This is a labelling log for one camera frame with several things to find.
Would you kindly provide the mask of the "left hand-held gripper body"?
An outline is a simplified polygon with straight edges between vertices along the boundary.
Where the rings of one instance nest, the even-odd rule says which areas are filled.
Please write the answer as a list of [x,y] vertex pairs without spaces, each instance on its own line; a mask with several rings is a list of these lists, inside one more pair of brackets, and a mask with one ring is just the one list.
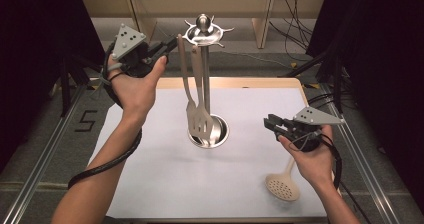
[[116,64],[111,65],[110,69],[120,69],[127,75],[136,78],[142,78],[149,74],[160,56],[158,51],[161,49],[161,44],[150,46],[145,39],[146,36],[143,33],[122,24],[111,53]]

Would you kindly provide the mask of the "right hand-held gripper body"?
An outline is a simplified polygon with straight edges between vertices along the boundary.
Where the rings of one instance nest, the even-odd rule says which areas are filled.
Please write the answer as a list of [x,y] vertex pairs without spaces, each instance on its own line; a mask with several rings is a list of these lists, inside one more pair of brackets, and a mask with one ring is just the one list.
[[322,142],[322,125],[341,125],[343,120],[313,107],[305,107],[291,120],[284,119],[289,139],[297,149],[310,152]]

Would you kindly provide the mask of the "beige spoon with wooden handle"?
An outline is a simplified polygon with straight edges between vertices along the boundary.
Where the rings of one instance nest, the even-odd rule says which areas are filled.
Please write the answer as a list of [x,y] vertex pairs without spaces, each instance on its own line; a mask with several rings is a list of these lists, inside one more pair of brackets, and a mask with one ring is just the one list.
[[188,100],[187,107],[186,107],[188,131],[192,136],[197,136],[198,133],[197,133],[196,124],[195,124],[196,104],[191,96],[191,92],[189,88],[185,45],[184,45],[184,41],[181,34],[177,35],[177,46],[178,46],[178,52],[180,56],[180,69],[181,69],[181,75],[183,80],[183,87],[184,87],[186,97]]

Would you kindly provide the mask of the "beige slotted spatula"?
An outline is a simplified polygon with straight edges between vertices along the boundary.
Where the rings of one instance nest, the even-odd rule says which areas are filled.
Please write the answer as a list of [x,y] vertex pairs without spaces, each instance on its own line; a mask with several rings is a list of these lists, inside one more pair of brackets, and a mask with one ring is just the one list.
[[198,98],[193,135],[196,136],[204,146],[209,146],[211,144],[210,139],[214,122],[210,114],[206,111],[204,104],[202,56],[201,49],[196,45],[194,45],[191,50],[191,64]]

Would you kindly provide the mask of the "metal utensil stand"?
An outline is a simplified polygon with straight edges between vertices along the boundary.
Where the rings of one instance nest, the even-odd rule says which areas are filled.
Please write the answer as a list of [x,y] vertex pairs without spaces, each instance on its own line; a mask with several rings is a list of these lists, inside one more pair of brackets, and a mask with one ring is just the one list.
[[190,44],[192,47],[196,45],[201,49],[202,56],[202,71],[203,71],[203,92],[204,92],[204,104],[206,111],[210,114],[213,119],[213,130],[211,133],[211,144],[209,146],[204,146],[196,136],[192,136],[189,133],[194,145],[205,148],[212,149],[217,148],[222,145],[229,135],[229,127],[227,122],[211,113],[210,107],[210,74],[209,74],[209,47],[212,45],[218,45],[222,47],[220,43],[221,39],[224,36],[225,32],[229,30],[232,31],[232,28],[223,29],[217,24],[214,23],[214,17],[209,17],[206,14],[200,14],[194,24],[186,22],[189,26],[186,33],[183,35],[183,38]]

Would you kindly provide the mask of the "beige perforated skimmer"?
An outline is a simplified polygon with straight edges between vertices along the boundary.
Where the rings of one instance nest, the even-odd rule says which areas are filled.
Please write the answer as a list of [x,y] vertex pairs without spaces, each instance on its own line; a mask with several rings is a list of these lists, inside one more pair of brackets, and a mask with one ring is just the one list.
[[275,197],[283,201],[292,202],[298,200],[300,197],[300,190],[291,176],[294,163],[294,159],[291,158],[281,174],[269,174],[265,178],[266,188]]

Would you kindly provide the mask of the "person's right hand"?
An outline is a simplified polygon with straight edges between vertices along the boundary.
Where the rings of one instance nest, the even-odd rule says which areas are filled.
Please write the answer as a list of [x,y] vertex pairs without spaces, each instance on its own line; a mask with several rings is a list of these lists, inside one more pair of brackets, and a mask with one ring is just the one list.
[[283,135],[278,136],[282,146],[294,158],[300,174],[311,184],[316,192],[334,188],[332,178],[333,155],[330,148],[320,144],[315,150],[303,152]]

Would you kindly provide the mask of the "person's left hand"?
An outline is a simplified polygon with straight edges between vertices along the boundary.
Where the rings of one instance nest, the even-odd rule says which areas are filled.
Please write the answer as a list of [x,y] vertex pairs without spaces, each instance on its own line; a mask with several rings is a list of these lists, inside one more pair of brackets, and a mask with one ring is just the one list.
[[123,108],[125,118],[143,120],[155,102],[156,86],[165,71],[167,57],[160,57],[143,78],[126,75],[120,69],[109,71],[108,80]]

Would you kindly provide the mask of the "light wooden shelf unit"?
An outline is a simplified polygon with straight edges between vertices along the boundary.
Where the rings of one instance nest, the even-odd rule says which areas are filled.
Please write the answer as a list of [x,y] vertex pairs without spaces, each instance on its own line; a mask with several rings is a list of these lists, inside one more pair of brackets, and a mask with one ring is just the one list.
[[159,18],[249,18],[256,45],[265,47],[269,20],[296,14],[316,19],[324,0],[83,0],[92,18],[130,18],[139,31],[153,35]]

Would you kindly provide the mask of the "white paper sheet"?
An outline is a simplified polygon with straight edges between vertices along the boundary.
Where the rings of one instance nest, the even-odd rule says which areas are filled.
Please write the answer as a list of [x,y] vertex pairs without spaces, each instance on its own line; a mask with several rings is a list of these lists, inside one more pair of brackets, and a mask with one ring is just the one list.
[[295,88],[221,89],[211,92],[213,113],[229,125],[219,147],[195,146],[187,134],[186,95],[161,89],[143,126],[140,146],[126,162],[110,215],[128,219],[322,218],[315,191],[299,172],[294,202],[274,197],[269,173],[282,172],[288,152],[263,125],[273,113],[292,117],[304,106]]

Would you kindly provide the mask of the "black metal stand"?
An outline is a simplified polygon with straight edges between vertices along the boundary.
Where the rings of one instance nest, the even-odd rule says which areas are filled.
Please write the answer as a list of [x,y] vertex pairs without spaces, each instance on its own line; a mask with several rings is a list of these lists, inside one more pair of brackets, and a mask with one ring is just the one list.
[[87,86],[89,77],[84,71],[88,67],[99,74],[100,87],[104,88],[111,99],[116,103],[120,103],[111,87],[108,69],[108,53],[104,54],[104,60],[101,64],[96,64],[79,55],[67,55],[60,64],[60,84],[62,88],[62,113],[64,117],[71,109],[71,88],[69,78],[72,78],[77,86]]
[[342,114],[342,64],[336,51],[332,50],[331,48],[328,48],[323,53],[317,55],[316,57],[301,65],[300,67],[286,74],[285,78],[296,77],[317,64],[320,64],[320,68],[315,78],[319,83],[327,83],[329,80],[333,81],[333,103],[337,111]]

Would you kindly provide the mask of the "dark curtain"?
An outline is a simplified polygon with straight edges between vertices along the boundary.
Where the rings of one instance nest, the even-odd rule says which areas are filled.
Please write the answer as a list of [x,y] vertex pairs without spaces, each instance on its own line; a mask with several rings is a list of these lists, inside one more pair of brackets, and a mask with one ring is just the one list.
[[88,82],[104,51],[83,0],[0,0],[0,173],[55,82]]
[[356,100],[424,212],[424,0],[324,0],[308,53],[324,51],[343,24],[339,55]]

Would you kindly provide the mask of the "aluminium floor rail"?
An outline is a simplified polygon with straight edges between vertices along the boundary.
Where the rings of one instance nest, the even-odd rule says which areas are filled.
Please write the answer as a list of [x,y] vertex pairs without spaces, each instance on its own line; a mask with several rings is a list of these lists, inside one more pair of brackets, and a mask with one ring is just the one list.
[[347,148],[358,168],[359,173],[380,213],[385,224],[400,224],[397,215],[394,212],[393,205],[384,192],[382,186],[378,182],[374,172],[371,169],[364,153],[362,152],[350,126],[345,119],[344,115],[337,109],[333,101],[328,103],[329,110],[337,118],[342,120],[342,124],[338,129],[346,143]]
[[36,189],[42,179],[53,155],[59,146],[70,121],[75,113],[81,97],[86,92],[86,85],[79,85],[76,87],[74,95],[71,98],[69,109],[63,116],[60,117],[53,133],[51,134],[46,146],[40,154],[37,162],[31,170],[29,177],[21,185],[18,195],[9,208],[5,218],[0,224],[19,224],[22,216],[24,215]]

